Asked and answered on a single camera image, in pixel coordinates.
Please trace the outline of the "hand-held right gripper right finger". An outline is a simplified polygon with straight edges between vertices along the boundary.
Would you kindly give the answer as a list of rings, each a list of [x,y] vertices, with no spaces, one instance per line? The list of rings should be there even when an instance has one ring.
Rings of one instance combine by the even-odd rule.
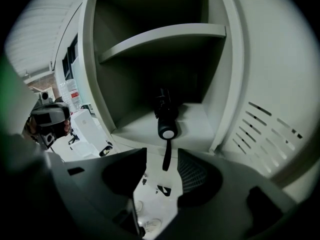
[[[178,150],[182,180],[177,221],[191,226],[275,223],[295,202],[249,166],[203,153]]]

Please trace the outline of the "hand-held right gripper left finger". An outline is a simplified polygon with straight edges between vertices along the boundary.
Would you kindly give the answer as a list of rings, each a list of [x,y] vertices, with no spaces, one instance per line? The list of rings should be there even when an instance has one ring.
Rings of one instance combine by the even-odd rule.
[[[105,219],[134,235],[138,224],[134,191],[147,166],[147,149],[64,163],[81,194]]]

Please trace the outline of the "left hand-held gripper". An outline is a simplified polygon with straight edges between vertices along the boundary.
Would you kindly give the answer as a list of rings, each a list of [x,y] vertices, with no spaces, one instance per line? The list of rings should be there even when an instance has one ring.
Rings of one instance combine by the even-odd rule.
[[[66,103],[47,103],[35,107],[30,115],[36,123],[35,138],[42,149],[50,149],[57,139],[67,135],[65,122],[69,121],[71,114]]]

